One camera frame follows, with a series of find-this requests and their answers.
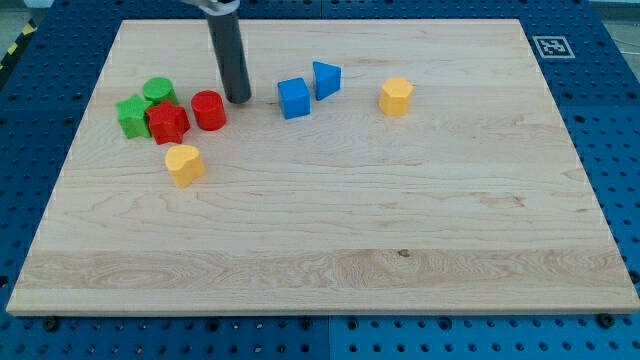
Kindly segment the silver rod mounting bracket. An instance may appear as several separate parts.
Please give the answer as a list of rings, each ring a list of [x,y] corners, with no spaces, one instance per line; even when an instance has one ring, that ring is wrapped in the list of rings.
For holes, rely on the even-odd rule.
[[[180,0],[196,6],[205,12],[234,12],[240,6],[240,0]]]

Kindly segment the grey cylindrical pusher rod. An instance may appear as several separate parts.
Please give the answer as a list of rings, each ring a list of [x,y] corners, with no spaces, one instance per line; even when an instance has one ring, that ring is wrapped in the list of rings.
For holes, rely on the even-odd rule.
[[[245,103],[252,93],[237,10],[207,12],[206,19],[226,98]]]

